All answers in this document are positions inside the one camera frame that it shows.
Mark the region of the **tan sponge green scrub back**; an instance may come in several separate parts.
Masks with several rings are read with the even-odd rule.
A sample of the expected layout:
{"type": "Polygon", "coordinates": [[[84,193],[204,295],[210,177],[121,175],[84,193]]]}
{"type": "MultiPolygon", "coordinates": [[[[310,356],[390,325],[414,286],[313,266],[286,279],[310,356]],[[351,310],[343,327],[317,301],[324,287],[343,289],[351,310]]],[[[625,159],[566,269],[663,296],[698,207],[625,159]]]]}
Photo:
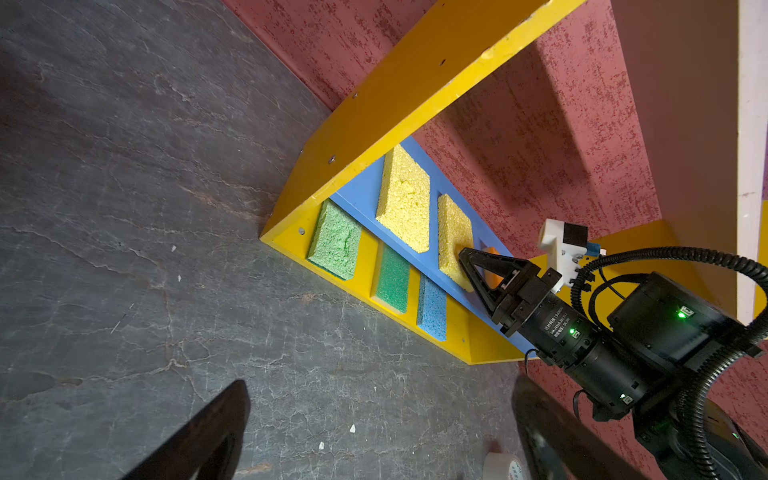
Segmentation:
{"type": "Polygon", "coordinates": [[[408,307],[410,264],[386,243],[379,245],[371,298],[405,314],[408,307]]]}

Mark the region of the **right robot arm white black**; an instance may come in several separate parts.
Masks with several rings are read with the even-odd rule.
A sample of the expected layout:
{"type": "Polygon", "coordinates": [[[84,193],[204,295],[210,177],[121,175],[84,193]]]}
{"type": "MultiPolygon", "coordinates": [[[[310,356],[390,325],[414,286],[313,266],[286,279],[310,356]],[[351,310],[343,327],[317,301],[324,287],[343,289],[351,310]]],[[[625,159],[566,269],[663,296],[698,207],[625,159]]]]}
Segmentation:
{"type": "Polygon", "coordinates": [[[698,262],[740,273],[759,287],[767,269],[751,259],[697,247],[653,247],[597,258],[578,272],[569,300],[560,274],[530,261],[466,248],[459,261],[492,321],[520,334],[539,358],[582,389],[598,422],[633,419],[636,440],[670,479],[763,479],[766,453],[709,399],[739,359],[761,354],[767,317],[743,325],[658,273],[623,274],[632,292],[601,322],[596,271],[634,261],[698,262]]]}

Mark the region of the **blue sponge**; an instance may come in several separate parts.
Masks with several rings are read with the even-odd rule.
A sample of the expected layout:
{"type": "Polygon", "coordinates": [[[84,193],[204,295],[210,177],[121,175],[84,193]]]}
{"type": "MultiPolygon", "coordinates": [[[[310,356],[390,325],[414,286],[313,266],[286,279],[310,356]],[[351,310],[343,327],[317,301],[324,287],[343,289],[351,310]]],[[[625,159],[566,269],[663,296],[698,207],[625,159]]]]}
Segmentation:
{"type": "Polygon", "coordinates": [[[420,280],[417,326],[438,342],[447,339],[446,294],[425,276],[420,280]]]}

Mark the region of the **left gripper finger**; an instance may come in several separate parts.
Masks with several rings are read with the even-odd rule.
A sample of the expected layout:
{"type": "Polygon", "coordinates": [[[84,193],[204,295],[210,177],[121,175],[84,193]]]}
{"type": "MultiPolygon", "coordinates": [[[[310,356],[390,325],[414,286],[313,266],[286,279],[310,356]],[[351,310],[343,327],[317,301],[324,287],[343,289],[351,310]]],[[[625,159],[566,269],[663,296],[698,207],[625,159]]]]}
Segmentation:
{"type": "Polygon", "coordinates": [[[125,477],[233,478],[243,448],[250,407],[245,381],[233,381],[125,477]]]}

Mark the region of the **green cellulose sponge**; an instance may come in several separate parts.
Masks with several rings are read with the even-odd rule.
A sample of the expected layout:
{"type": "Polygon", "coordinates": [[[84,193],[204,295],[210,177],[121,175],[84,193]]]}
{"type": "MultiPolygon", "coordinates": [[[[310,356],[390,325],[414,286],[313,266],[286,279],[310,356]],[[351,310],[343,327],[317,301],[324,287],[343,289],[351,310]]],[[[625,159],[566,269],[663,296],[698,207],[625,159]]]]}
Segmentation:
{"type": "Polygon", "coordinates": [[[326,200],[315,226],[307,260],[341,280],[354,278],[362,226],[333,201],[326,200]]]}

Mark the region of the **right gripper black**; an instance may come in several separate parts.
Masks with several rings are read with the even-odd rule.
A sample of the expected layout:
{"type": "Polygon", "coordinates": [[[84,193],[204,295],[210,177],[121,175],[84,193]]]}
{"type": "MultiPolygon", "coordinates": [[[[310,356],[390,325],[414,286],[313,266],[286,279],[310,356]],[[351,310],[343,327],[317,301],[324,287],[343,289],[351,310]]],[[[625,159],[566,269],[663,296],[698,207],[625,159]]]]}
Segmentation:
{"type": "Polygon", "coordinates": [[[459,262],[502,333],[522,335],[542,361],[578,383],[594,419],[619,420],[648,393],[651,368],[551,291],[560,279],[554,270],[540,276],[527,260],[468,247],[459,262]]]}

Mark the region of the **yellow cellulose sponge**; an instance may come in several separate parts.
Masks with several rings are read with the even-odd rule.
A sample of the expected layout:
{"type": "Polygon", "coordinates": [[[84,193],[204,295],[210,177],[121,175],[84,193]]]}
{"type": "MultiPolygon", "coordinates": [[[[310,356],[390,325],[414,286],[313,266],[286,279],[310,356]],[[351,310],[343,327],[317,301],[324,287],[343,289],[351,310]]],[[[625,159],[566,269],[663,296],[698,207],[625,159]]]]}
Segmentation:
{"type": "Polygon", "coordinates": [[[467,215],[448,194],[437,202],[438,215],[438,268],[467,292],[474,289],[459,262],[464,248],[474,247],[472,224],[467,215]]]}
{"type": "Polygon", "coordinates": [[[385,155],[376,220],[416,253],[430,249],[430,177],[401,145],[385,155]]]}

